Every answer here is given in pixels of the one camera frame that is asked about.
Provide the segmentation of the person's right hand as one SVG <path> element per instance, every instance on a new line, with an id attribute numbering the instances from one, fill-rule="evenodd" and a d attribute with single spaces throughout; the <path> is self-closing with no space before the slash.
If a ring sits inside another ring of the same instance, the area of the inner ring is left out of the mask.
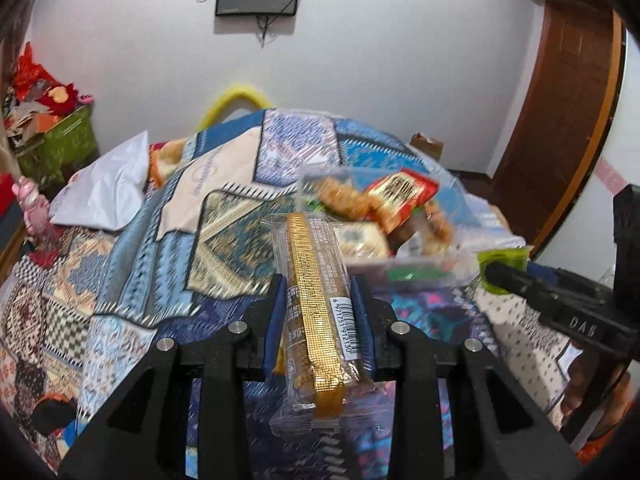
<path id="1" fill-rule="evenodd" d="M 561 400 L 563 422 L 569 422 L 576 410 L 584 403 L 587 389 L 601 361 L 600 354 L 596 350 L 583 349 L 577 341 L 573 341 L 572 346 L 582 352 L 568 366 L 568 382 Z M 634 383 L 628 367 L 628 364 L 616 366 L 605 387 L 604 399 L 599 402 L 585 426 L 579 431 L 573 446 L 589 439 L 602 437 L 623 418 L 634 396 Z"/>

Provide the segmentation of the orange sleeve forearm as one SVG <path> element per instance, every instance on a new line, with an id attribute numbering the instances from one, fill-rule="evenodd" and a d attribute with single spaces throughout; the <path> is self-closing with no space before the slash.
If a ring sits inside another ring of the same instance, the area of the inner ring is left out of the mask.
<path id="1" fill-rule="evenodd" d="M 593 431 L 587 442 L 576 453 L 576 457 L 582 466 L 591 463 L 602 450 L 611 442 L 616 429 L 624 421 L 629 410 L 634 406 L 634 399 L 637 391 L 631 384 L 617 386 L 606 410 L 598 422 L 596 429 Z"/>

